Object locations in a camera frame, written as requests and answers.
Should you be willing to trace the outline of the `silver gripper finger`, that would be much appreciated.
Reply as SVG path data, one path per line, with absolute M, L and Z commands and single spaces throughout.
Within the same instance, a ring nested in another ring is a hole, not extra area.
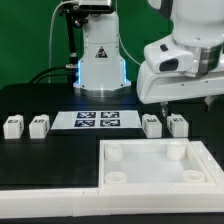
M 161 112 L 162 112 L 163 117 L 167 117 L 168 112 L 169 112 L 168 102 L 162 102 L 162 103 L 160 103 L 160 105 L 161 105 Z
M 204 100 L 205 102 L 205 110 L 209 111 L 212 107 L 212 105 L 217 101 L 217 96 L 207 96 Z

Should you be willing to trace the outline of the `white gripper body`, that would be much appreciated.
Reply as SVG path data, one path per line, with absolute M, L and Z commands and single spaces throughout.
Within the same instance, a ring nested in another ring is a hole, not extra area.
M 139 69 L 136 91 L 144 104 L 224 94 L 224 72 L 191 78 L 178 73 L 156 74 L 146 61 Z

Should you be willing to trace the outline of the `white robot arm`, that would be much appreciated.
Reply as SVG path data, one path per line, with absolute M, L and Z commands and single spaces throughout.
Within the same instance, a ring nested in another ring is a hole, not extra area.
M 223 94 L 224 0 L 147 1 L 173 29 L 144 47 L 136 84 L 139 100 L 150 104 Z M 112 1 L 72 0 L 72 9 L 84 23 L 84 54 L 74 87 L 90 96 L 128 87 Z

